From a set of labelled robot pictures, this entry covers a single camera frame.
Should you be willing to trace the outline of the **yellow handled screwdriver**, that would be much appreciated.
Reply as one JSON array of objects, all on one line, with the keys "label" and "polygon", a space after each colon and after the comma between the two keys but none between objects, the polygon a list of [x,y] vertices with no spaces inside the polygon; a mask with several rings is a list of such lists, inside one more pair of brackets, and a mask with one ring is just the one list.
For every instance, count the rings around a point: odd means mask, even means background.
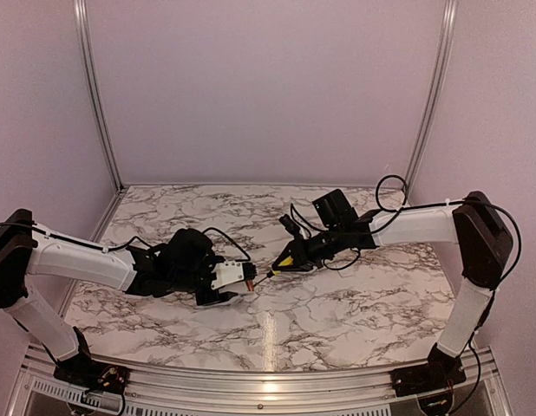
[{"label": "yellow handled screwdriver", "polygon": [[283,272],[291,271],[293,268],[293,258],[292,257],[286,257],[285,259],[281,261],[276,261],[272,267],[271,270],[266,274],[265,277],[261,278],[259,281],[254,283],[254,286],[259,286],[264,281],[271,279],[272,277],[281,274]]}]

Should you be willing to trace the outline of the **white battery cover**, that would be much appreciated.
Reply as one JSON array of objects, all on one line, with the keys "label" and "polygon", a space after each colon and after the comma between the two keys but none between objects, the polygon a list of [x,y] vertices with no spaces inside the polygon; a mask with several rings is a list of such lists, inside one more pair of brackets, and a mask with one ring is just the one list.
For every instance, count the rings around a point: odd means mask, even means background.
[{"label": "white battery cover", "polygon": [[349,267],[343,270],[339,270],[337,273],[341,278],[352,278],[357,272],[356,267]]}]

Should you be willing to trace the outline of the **white remote control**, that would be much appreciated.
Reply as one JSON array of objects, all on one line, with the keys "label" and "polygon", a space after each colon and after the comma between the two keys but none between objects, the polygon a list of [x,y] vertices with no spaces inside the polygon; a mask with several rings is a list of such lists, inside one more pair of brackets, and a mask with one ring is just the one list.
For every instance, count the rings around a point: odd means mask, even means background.
[{"label": "white remote control", "polygon": [[242,281],[242,282],[232,284],[229,291],[237,292],[240,294],[240,296],[250,296],[250,295],[255,294],[255,282],[253,281],[254,291],[249,291],[246,285],[247,281]]}]

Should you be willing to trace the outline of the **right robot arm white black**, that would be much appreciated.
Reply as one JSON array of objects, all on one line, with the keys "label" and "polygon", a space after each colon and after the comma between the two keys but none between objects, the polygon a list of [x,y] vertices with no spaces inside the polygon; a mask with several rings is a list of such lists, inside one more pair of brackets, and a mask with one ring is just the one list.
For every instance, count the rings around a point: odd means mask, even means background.
[{"label": "right robot arm white black", "polygon": [[313,203],[324,229],[303,237],[289,216],[279,221],[293,236],[271,265],[271,273],[307,272],[345,250],[375,250],[396,244],[451,243],[458,246],[463,281],[448,323],[433,347],[435,356],[420,371],[420,380],[437,388],[454,373],[451,359],[468,345],[484,322],[495,291],[508,274],[513,236],[500,208],[483,192],[464,199],[358,215],[344,193],[336,189]]}]

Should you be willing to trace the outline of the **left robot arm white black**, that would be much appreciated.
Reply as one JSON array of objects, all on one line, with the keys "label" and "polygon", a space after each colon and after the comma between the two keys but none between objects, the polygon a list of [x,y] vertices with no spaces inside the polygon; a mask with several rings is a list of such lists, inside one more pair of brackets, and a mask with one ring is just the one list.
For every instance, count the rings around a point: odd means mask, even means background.
[{"label": "left robot arm white black", "polygon": [[195,229],[180,229],[166,243],[99,245],[37,224],[31,211],[15,211],[0,223],[0,309],[46,347],[83,386],[100,378],[100,367],[78,335],[27,282],[27,276],[59,276],[96,283],[131,296],[192,293],[198,305],[226,302],[231,286],[253,278],[247,261],[216,254]]}]

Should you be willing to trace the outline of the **aluminium front rail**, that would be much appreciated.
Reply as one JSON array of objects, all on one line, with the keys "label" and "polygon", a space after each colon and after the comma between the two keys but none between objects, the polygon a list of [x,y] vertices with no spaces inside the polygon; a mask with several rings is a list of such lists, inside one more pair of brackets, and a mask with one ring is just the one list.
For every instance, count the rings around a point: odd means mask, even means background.
[{"label": "aluminium front rail", "polygon": [[465,352],[453,387],[398,396],[400,365],[313,372],[246,372],[165,367],[110,359],[127,367],[122,396],[84,395],[82,387],[53,377],[43,347],[28,346],[8,415],[419,415],[447,394],[459,415],[510,415],[513,410],[489,348]]}]

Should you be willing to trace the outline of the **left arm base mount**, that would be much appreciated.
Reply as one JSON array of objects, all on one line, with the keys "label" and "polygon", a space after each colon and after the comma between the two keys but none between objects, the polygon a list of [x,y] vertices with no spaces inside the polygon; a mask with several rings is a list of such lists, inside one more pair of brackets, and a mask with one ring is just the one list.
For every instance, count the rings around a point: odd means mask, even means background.
[{"label": "left arm base mount", "polygon": [[123,394],[128,376],[127,367],[96,361],[92,358],[87,341],[82,332],[73,327],[78,341],[77,354],[67,360],[55,360],[54,377],[90,392]]}]

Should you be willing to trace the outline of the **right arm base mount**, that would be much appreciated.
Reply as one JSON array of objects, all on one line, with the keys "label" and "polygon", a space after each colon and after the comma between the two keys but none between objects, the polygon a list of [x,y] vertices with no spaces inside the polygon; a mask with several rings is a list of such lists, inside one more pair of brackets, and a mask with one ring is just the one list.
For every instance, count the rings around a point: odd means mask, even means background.
[{"label": "right arm base mount", "polygon": [[460,356],[450,356],[435,344],[425,363],[392,370],[392,387],[397,397],[453,387],[467,380],[461,367]]}]

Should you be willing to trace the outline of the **aluminium frame post right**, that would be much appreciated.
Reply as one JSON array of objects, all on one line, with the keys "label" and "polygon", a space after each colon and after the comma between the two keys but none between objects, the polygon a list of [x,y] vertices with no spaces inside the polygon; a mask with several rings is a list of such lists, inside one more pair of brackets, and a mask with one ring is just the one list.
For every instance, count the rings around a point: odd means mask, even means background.
[{"label": "aluminium frame post right", "polygon": [[431,129],[434,124],[441,91],[447,77],[448,64],[454,42],[454,26],[459,2],[447,0],[441,19],[441,29],[438,37],[435,65],[430,77],[427,99],[422,112],[422,119],[417,130],[415,145],[410,156],[406,171],[406,189],[413,189],[417,173],[422,164],[423,154],[429,142]]}]

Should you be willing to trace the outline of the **aluminium frame post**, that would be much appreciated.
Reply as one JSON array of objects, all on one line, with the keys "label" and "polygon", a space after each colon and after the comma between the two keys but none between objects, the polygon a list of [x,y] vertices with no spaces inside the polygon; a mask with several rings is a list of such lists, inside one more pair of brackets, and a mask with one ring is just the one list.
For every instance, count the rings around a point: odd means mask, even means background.
[{"label": "aluminium frame post", "polygon": [[85,80],[95,124],[99,135],[101,149],[104,154],[109,177],[117,193],[124,190],[119,167],[117,165],[114,146],[108,131],[108,122],[102,105],[101,91],[95,68],[95,59],[92,49],[90,26],[88,21],[88,6],[84,0],[73,2],[75,14],[75,26],[82,53],[82,65],[84,67]]},{"label": "aluminium frame post", "polygon": [[447,0],[441,19],[441,29],[438,37],[435,65],[430,77],[427,99],[422,112],[422,119],[417,130],[415,145],[410,156],[406,171],[406,189],[413,189],[417,173],[422,164],[423,154],[429,142],[431,129],[434,124],[441,91],[447,77],[448,64],[454,42],[454,26],[459,2]]}]

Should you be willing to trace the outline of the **aluminium frame post left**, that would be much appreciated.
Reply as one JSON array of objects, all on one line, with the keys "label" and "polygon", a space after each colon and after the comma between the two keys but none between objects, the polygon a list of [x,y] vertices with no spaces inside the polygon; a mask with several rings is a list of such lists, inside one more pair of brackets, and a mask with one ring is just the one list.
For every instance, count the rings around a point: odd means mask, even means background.
[{"label": "aluminium frame post left", "polygon": [[108,131],[108,122],[102,105],[101,91],[95,68],[95,59],[92,49],[90,26],[88,21],[88,6],[84,0],[73,2],[75,14],[75,26],[82,53],[82,65],[84,67],[85,80],[95,124],[99,135],[101,149],[104,154],[109,177],[117,193],[124,190],[119,167],[117,165],[114,146]]}]

